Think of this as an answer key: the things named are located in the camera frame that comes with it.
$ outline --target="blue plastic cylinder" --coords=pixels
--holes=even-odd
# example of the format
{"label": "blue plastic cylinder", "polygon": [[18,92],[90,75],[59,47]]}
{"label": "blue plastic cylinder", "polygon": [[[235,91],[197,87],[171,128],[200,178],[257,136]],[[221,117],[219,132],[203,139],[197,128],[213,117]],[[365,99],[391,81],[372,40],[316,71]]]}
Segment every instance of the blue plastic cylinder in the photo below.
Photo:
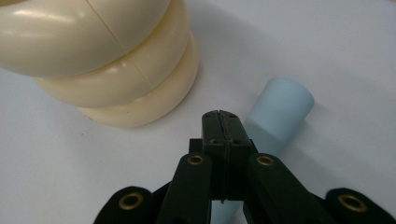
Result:
{"label": "blue plastic cylinder", "polygon": [[247,135],[261,153],[278,155],[314,106],[312,94],[300,83],[272,78],[245,121]]}

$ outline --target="black plastic part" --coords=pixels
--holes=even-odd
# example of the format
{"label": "black plastic part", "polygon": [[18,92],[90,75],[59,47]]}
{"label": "black plastic part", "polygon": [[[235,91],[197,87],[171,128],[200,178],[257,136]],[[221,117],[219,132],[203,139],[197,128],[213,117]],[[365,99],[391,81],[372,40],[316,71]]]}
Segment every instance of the black plastic part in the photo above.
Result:
{"label": "black plastic part", "polygon": [[190,152],[204,152],[213,160],[212,200],[243,201],[248,157],[257,149],[235,114],[211,111],[202,116],[202,125],[202,139],[190,140]]}
{"label": "black plastic part", "polygon": [[203,153],[181,158],[157,217],[157,224],[210,222],[212,160]]}
{"label": "black plastic part", "polygon": [[[252,189],[245,200],[245,210],[253,221],[249,223],[262,223],[267,218],[276,224],[336,223],[277,157],[253,154],[247,178]],[[258,205],[264,216],[253,216]]]}
{"label": "black plastic part", "polygon": [[332,189],[325,206],[339,223],[395,224],[393,217],[361,193],[352,189]]}
{"label": "black plastic part", "polygon": [[396,224],[354,190],[331,190],[326,200],[308,192],[278,158],[257,153],[236,115],[211,111],[202,123],[170,183],[118,191],[94,224],[207,224],[212,200],[244,201],[248,224]]}
{"label": "black plastic part", "polygon": [[148,224],[152,219],[153,196],[138,187],[116,192],[102,208],[94,224]]}

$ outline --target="stacked rings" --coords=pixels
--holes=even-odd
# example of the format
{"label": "stacked rings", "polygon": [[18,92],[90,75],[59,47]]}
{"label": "stacked rings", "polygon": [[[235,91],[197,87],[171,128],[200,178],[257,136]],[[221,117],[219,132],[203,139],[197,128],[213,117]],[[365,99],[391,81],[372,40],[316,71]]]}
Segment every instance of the stacked rings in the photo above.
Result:
{"label": "stacked rings", "polygon": [[197,73],[184,0],[22,1],[0,20],[0,66],[107,125],[163,116]]}

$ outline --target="white table surface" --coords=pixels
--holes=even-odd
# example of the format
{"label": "white table surface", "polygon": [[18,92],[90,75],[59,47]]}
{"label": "white table surface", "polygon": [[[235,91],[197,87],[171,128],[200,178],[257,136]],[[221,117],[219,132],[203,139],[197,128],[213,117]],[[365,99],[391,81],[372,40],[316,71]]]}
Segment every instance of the white table surface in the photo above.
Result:
{"label": "white table surface", "polygon": [[[396,217],[396,2],[188,4],[199,74],[185,100],[149,125],[95,123],[0,70],[0,223],[93,223],[117,190],[154,191],[200,137],[205,112],[244,120],[271,77],[291,77],[316,99],[280,159],[318,196],[355,189]],[[223,208],[213,216],[227,220],[213,223],[244,223]]]}

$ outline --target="screw hole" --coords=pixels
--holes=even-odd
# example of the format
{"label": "screw hole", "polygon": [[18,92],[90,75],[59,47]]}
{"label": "screw hole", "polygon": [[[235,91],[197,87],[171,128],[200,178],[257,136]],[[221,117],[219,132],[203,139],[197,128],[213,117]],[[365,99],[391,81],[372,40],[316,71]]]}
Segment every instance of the screw hole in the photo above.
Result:
{"label": "screw hole", "polygon": [[139,192],[125,194],[119,201],[119,207],[123,210],[132,210],[143,202],[143,195]]}
{"label": "screw hole", "polygon": [[351,194],[339,195],[338,202],[340,202],[345,208],[355,212],[362,213],[367,211],[366,203]]}
{"label": "screw hole", "polygon": [[188,158],[188,162],[191,165],[199,165],[204,162],[204,158],[201,156],[191,156]]}
{"label": "screw hole", "polygon": [[261,165],[271,166],[274,165],[274,160],[268,156],[260,156],[257,158],[257,162]]}

